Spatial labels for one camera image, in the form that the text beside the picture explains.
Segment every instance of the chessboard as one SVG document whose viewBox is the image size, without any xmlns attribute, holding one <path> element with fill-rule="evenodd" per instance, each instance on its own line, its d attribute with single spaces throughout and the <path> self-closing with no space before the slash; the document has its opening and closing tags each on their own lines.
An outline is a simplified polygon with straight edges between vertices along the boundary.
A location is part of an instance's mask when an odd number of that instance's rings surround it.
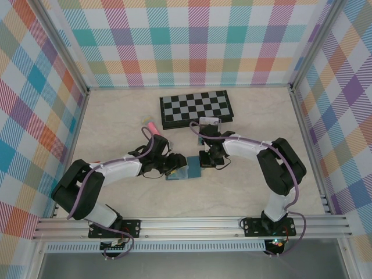
<svg viewBox="0 0 372 279">
<path fill-rule="evenodd" d="M 200 117 L 218 117 L 231 122 L 234 117 L 227 91 L 213 91 L 160 97 L 163 129 L 188 127 Z"/>
</svg>

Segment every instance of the metal extrusion bar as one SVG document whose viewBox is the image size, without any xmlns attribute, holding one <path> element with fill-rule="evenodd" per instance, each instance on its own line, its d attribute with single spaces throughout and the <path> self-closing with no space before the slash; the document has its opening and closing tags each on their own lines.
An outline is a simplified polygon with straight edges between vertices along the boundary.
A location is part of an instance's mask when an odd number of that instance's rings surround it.
<svg viewBox="0 0 372 279">
<path fill-rule="evenodd" d="M 303 220 L 294 219 L 298 238 L 303 230 Z M 272 239 L 272 237 L 245 238 L 239 228 L 244 217 L 180 217 L 141 218 L 141 232 L 136 241 L 184 241 L 184 240 L 229 240 Z M 348 221 L 343 215 L 306 216 L 305 238 L 348 238 L 352 236 Z M 35 241 L 92 241 L 88 235 L 87 221 L 66 219 L 40 219 L 34 234 Z"/>
<path fill-rule="evenodd" d="M 83 125 L 83 120 L 84 120 L 85 112 L 87 111 L 89 97 L 90 97 L 90 95 L 89 95 L 89 92 L 88 92 L 88 95 L 84 96 L 83 106 L 81 108 L 81 113 L 80 113 L 80 116 L 79 116 L 79 120 L 78 120 L 77 125 L 76 125 L 76 130 L 75 130 L 75 133 L 74 133 L 74 137 L 72 139 L 71 147 L 69 149 L 69 153 L 67 154 L 67 159 L 66 159 L 66 163 L 65 163 L 65 170 L 64 170 L 63 173 L 65 173 L 66 170 L 71 165 L 72 158 L 73 158 L 73 155 L 74 155 L 74 152 L 75 152 L 75 148 L 76 148 L 76 144 L 77 144 L 77 139 L 78 139 L 79 134 L 80 134 L 81 126 Z M 56 206 L 57 206 L 57 204 L 54 201 L 53 201 L 53 203 L 54 203 L 54 208 L 53 208 L 53 211 L 52 211 L 52 216 L 57 216 L 56 215 Z"/>
<path fill-rule="evenodd" d="M 294 92 L 290 88 L 288 90 L 289 90 L 289 95 L 291 97 L 293 109 L 294 109 L 295 114 L 296 114 L 298 125 L 300 127 L 302 138 L 303 138 L 303 141 L 305 143 L 307 156 L 309 157 L 310 164 L 311 164 L 312 169 L 313 169 L 316 184 L 318 186 L 318 189 L 320 190 L 320 193 L 325 195 L 327 200 L 331 202 L 331 195 L 328 193 L 326 183 L 325 183 L 324 178 L 321 174 L 320 166 L 319 166 L 319 164 L 317 162 L 317 159 L 316 159 L 316 156 L 315 156 L 316 152 L 314 150 L 314 146 L 312 144 L 312 139 L 311 139 L 311 136 L 309 134 L 309 131 L 306 128 L 306 124 L 305 124 L 305 121 L 304 121 L 305 117 L 304 117 L 304 115 L 301 111 L 301 106 L 300 106 L 300 104 L 298 102 L 298 99 L 297 99 L 297 96 L 294 94 Z M 333 205 L 331 205 L 331 213 L 335 213 Z"/>
<path fill-rule="evenodd" d="M 39 242 L 34 243 L 34 252 L 32 255 L 30 255 L 31 262 L 29 265 L 26 265 L 27 272 L 25 273 L 25 279 L 35 279 L 38 278 L 42 261 L 45 255 L 45 252 L 47 251 L 47 243 L 46 242 Z"/>
<path fill-rule="evenodd" d="M 341 251 L 342 258 L 344 259 L 346 270 L 349 274 L 350 278 L 353 279 L 362 279 L 368 278 L 368 274 L 361 274 L 364 270 L 359 270 L 357 266 L 357 251 L 353 252 L 353 245 L 351 244 L 353 241 L 352 238 L 339 238 L 338 245 Z"/>
<path fill-rule="evenodd" d="M 271 84 L 254 84 L 254 85 L 223 85 L 223 88 L 282 88 L 282 87 L 287 87 L 288 84 L 286 83 L 271 83 Z M 205 86 L 201 85 L 175 85 L 172 86 L 172 89 L 182 89 L 182 88 L 205 88 Z M 208 88 L 221 88 L 220 85 L 208 85 Z M 125 86 L 115 86 L 115 87 L 90 87 L 91 91 L 97 91 L 97 90 L 127 90 L 128 87 Z M 143 90 L 143 87 L 132 87 L 130 88 L 131 90 Z M 161 86 L 146 86 L 146 89 L 164 89 L 164 87 Z"/>
</svg>

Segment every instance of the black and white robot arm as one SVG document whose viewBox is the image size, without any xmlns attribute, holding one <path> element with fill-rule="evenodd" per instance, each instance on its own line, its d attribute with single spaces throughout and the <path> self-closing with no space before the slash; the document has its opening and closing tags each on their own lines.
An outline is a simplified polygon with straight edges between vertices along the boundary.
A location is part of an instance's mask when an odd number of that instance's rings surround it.
<svg viewBox="0 0 372 279">
<path fill-rule="evenodd" d="M 267 145 L 278 149 L 288 162 L 299 184 L 306 174 L 306 167 L 298 158 L 295 151 L 289 145 L 288 141 L 278 138 L 272 142 L 262 142 L 255 144 L 248 141 L 239 140 L 242 138 L 235 132 L 227 131 L 220 134 L 217 126 L 208 125 L 201 129 L 200 135 L 207 137 L 231 137 L 235 139 L 206 139 L 204 142 L 209 146 L 208 157 L 210 164 L 222 157 L 240 156 L 258 162 L 264 175 L 264 179 L 271 189 L 269 202 L 261 215 L 262 227 L 271 234 L 280 223 L 287 217 L 287 206 L 295 199 L 296 191 L 294 181 L 289 170 L 283 162 L 279 161 L 278 155 Z"/>
<path fill-rule="evenodd" d="M 160 135 L 154 135 L 152 148 L 150 139 L 147 145 L 138 147 L 121 159 L 105 164 L 77 160 L 71 164 L 53 190 L 52 199 L 75 220 L 86 219 L 107 228 L 121 230 L 121 215 L 108 205 L 97 202 L 101 188 L 123 178 L 140 176 L 152 169 L 169 175 L 187 165 L 183 155 L 169 152 L 169 141 Z M 81 183 L 94 168 L 96 170 L 90 174 L 81 191 Z"/>
</svg>

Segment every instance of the wire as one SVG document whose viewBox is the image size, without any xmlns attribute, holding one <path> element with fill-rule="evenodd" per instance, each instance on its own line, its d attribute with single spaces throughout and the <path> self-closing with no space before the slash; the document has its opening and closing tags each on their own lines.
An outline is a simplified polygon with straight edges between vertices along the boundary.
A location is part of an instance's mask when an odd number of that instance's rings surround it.
<svg viewBox="0 0 372 279">
<path fill-rule="evenodd" d="M 139 156 L 137 156 L 137 157 L 114 159 L 114 160 L 107 161 L 107 162 L 105 162 L 105 163 L 99 164 L 99 165 L 95 166 L 93 169 L 91 169 L 91 170 L 87 173 L 87 175 L 84 177 L 83 182 L 81 183 L 81 186 L 80 186 L 79 192 L 77 193 L 77 196 L 76 196 L 75 203 L 74 203 L 74 205 L 73 205 L 73 207 L 72 207 L 72 209 L 71 209 L 71 211 L 70 211 L 70 213 L 69 213 L 67 219 L 70 219 L 70 218 L 74 215 L 74 213 L 75 213 L 75 211 L 76 211 L 76 208 L 77 208 L 77 205 L 79 204 L 79 201 L 80 201 L 81 195 L 83 194 L 83 189 L 84 189 L 84 187 L 85 187 L 85 185 L 86 185 L 86 183 L 87 183 L 89 177 L 91 176 L 91 174 L 92 174 L 95 170 L 98 170 L 100 167 L 102 167 L 102 166 L 107 166 L 107 165 L 112 164 L 112 163 L 117 163 L 117 162 L 122 162 L 122 161 L 127 161 L 127 162 L 128 162 L 128 161 L 134 161 L 134 160 L 137 160 L 137 159 L 143 158 L 143 157 L 145 157 L 148 153 L 150 153 L 151 149 L 153 148 L 153 144 L 154 144 L 155 140 L 154 140 L 154 137 L 153 137 L 153 133 L 152 133 L 152 131 L 150 131 L 150 129 L 149 129 L 148 127 L 142 127 L 142 128 L 141 128 L 141 131 L 142 131 L 143 135 L 146 137 L 146 134 L 145 134 L 145 131 L 144 131 L 144 130 L 149 131 L 149 133 L 150 133 L 150 135 L 151 135 L 151 144 L 150 144 L 149 149 L 148 149 L 145 153 L 143 153 L 143 154 L 141 154 L 141 155 L 139 155 Z"/>
<path fill-rule="evenodd" d="M 106 228 L 106 227 L 104 227 L 104 226 L 102 226 L 102 225 L 100 225 L 100 224 L 98 224 L 98 223 L 93 223 L 93 224 L 95 224 L 97 227 L 103 228 L 103 229 L 106 230 L 106 231 L 112 231 L 113 233 L 118 233 L 118 234 L 125 235 L 126 237 L 128 237 L 129 239 L 132 240 L 132 243 L 131 243 L 129 249 L 126 250 L 125 252 L 120 253 L 120 254 L 119 254 L 118 256 L 116 256 L 116 257 L 109 257 L 108 255 L 106 255 L 106 251 L 107 251 L 108 248 L 105 248 L 105 249 L 103 250 L 103 255 L 105 256 L 105 259 L 106 259 L 106 260 L 107 260 L 107 259 L 110 259 L 110 260 L 117 260 L 117 259 L 120 259 L 121 257 L 124 257 L 124 256 L 128 255 L 129 252 L 133 249 L 133 247 L 134 247 L 134 238 L 133 238 L 132 235 L 130 235 L 130 234 L 128 234 L 127 232 L 124 232 L 124 231 L 114 230 L 113 228 Z"/>
<path fill-rule="evenodd" d="M 286 241 L 289 242 L 289 232 L 288 232 L 288 229 L 287 229 L 286 226 L 284 226 L 284 229 L 285 229 L 285 234 L 287 235 Z"/>
<path fill-rule="evenodd" d="M 194 134 L 198 135 L 201 138 L 206 138 L 208 140 L 237 140 L 237 141 L 241 140 L 241 141 L 251 142 L 253 144 L 263 145 L 263 146 L 271 149 L 272 151 L 274 151 L 279 156 L 279 158 L 283 161 L 285 167 L 287 168 L 289 174 L 291 175 L 291 178 L 293 180 L 293 184 L 294 184 L 294 187 L 295 187 L 295 198 L 294 198 L 294 200 L 292 202 L 290 202 L 289 204 L 287 204 L 284 207 L 284 210 L 287 210 L 290 206 L 292 206 L 295 203 L 297 203 L 298 196 L 299 196 L 299 188 L 298 188 L 298 183 L 297 183 L 296 176 L 295 176 L 295 174 L 294 174 L 291 166 L 289 165 L 289 163 L 285 159 L 285 157 L 279 152 L 279 150 L 277 148 L 274 148 L 273 146 L 271 146 L 270 144 L 267 144 L 265 142 L 260 142 L 260 141 L 254 140 L 254 139 L 243 138 L 243 137 L 208 137 L 206 135 L 202 135 L 202 134 L 198 133 L 197 131 L 195 131 L 192 128 L 192 125 L 199 126 L 199 124 L 197 122 L 192 121 L 192 122 L 190 122 L 189 127 L 190 127 L 191 131 Z M 296 247 L 298 245 L 298 243 L 300 243 L 300 241 L 302 240 L 303 236 L 305 235 L 306 226 L 307 226 L 307 224 L 306 224 L 306 218 L 305 218 L 305 216 L 303 214 L 298 213 L 298 212 L 291 212 L 291 211 L 288 211 L 288 213 L 293 214 L 293 215 L 299 215 L 299 216 L 301 216 L 303 218 L 303 231 L 302 231 L 299 239 L 295 242 L 295 244 L 291 248 L 289 248 L 287 251 L 283 252 L 282 255 L 286 255 L 286 254 L 290 253 L 291 251 L 293 251 L 294 247 Z"/>
<path fill-rule="evenodd" d="M 145 174 L 143 174 L 142 176 L 145 177 L 145 178 L 150 178 L 150 179 L 159 179 L 159 178 L 162 178 L 164 176 L 164 174 L 162 174 L 159 177 L 148 177 L 148 176 L 145 176 Z"/>
<path fill-rule="evenodd" d="M 240 221 L 239 221 L 239 227 L 240 227 L 242 230 L 244 230 L 244 228 L 243 228 L 243 226 L 242 226 L 242 222 L 244 221 L 244 219 L 245 219 L 245 218 L 242 218 L 242 219 L 240 219 Z"/>
<path fill-rule="evenodd" d="M 124 229 L 125 229 L 125 230 L 130 234 L 130 231 L 129 231 L 129 229 L 128 229 L 127 227 L 124 227 Z M 122 240 L 122 241 L 124 240 L 124 235 L 123 235 L 123 234 L 121 235 L 121 240 Z"/>
<path fill-rule="evenodd" d="M 153 136 L 153 134 L 151 133 L 150 130 L 148 130 L 148 131 L 150 132 L 150 137 L 148 137 L 148 136 L 146 135 L 146 133 L 145 133 L 144 130 L 141 129 L 141 131 L 142 131 L 143 135 L 145 136 L 145 138 L 146 138 L 148 141 L 151 140 L 151 137 Z"/>
<path fill-rule="evenodd" d="M 216 170 L 223 170 L 225 167 L 227 167 L 228 165 L 230 165 L 231 164 L 231 160 L 229 159 L 229 158 L 226 158 L 227 160 L 229 160 L 229 162 L 227 163 L 227 164 L 225 164 L 223 167 L 221 167 L 221 168 L 217 168 L 217 167 L 214 167 Z"/>
</svg>

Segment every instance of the enclosure wall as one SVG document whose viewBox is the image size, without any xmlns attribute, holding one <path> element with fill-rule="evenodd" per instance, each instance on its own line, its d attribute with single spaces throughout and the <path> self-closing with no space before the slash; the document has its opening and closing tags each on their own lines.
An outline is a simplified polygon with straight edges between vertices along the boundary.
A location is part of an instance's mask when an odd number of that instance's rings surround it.
<svg viewBox="0 0 372 279">
<path fill-rule="evenodd" d="M 43 3 L 87 84 L 142 87 L 287 84 L 332 0 Z"/>
<path fill-rule="evenodd" d="M 371 0 L 348 1 L 297 89 L 335 212 L 349 217 L 359 268 L 371 272 Z"/>
<path fill-rule="evenodd" d="M 0 0 L 0 278 L 19 278 L 83 94 L 26 0 Z"/>
</svg>

